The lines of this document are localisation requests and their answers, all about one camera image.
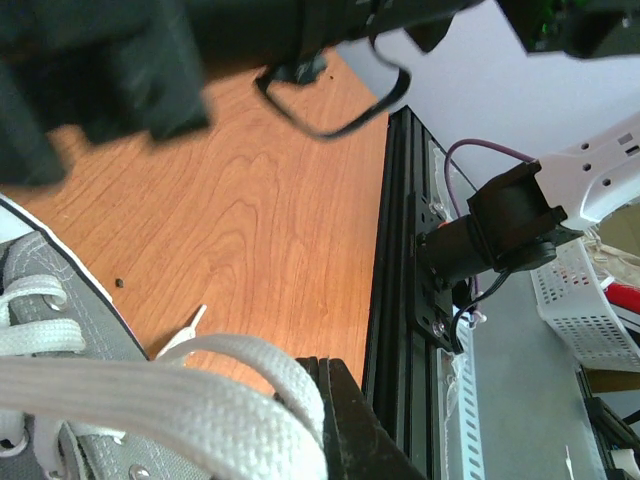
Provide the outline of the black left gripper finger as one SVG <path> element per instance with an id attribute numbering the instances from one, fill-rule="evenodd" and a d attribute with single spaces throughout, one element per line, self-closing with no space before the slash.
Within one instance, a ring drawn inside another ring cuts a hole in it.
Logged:
<path id="1" fill-rule="evenodd" d="M 424 476 L 384 430 L 341 359 L 298 360 L 324 405 L 324 452 L 330 480 L 410 480 Z"/>

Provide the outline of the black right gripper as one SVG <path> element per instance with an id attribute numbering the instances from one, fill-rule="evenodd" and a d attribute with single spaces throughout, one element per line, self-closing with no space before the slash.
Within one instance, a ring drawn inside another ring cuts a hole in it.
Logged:
<path id="1" fill-rule="evenodd" d="M 180 1 L 4 1 L 1 183 L 62 182 L 70 167 L 48 136 L 62 126 L 92 144 L 205 129 L 203 87 Z"/>

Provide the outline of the white shoelace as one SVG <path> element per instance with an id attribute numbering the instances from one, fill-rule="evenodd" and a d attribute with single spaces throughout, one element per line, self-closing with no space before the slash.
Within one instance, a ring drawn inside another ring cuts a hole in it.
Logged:
<path id="1" fill-rule="evenodd" d="M 89 356 L 56 277 L 1 294 L 5 479 L 325 479 L 310 375 L 247 335 L 183 329 L 157 359 Z"/>

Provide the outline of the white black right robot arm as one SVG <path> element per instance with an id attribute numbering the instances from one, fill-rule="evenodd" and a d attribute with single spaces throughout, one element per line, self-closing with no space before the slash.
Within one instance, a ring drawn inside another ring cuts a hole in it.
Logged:
<path id="1" fill-rule="evenodd" d="M 257 70 L 261 97 L 317 140 L 346 136 L 398 101 L 411 77 L 357 118 L 320 131 L 270 91 L 273 82 L 306 86 L 324 70 L 324 52 L 401 29 L 424 52 L 446 35 L 467 1 L 5 1 L 1 5 L 1 181 L 42 188 L 68 165 L 50 141 L 74 126 L 94 145 L 145 135 L 155 145 L 210 128 L 202 92 L 211 81 Z M 576 239 L 598 212 L 627 196 L 611 172 L 627 172 L 637 150 L 625 139 L 590 140 L 569 152 L 578 192 L 555 199 L 558 174 L 545 159 L 523 159 L 490 180 L 469 211 L 445 226 L 409 223 L 403 315 L 427 341 L 461 351 L 458 326 L 477 307 L 457 287 L 488 270 L 500 280 L 531 270 Z M 609 173 L 598 173 L 603 161 Z"/>

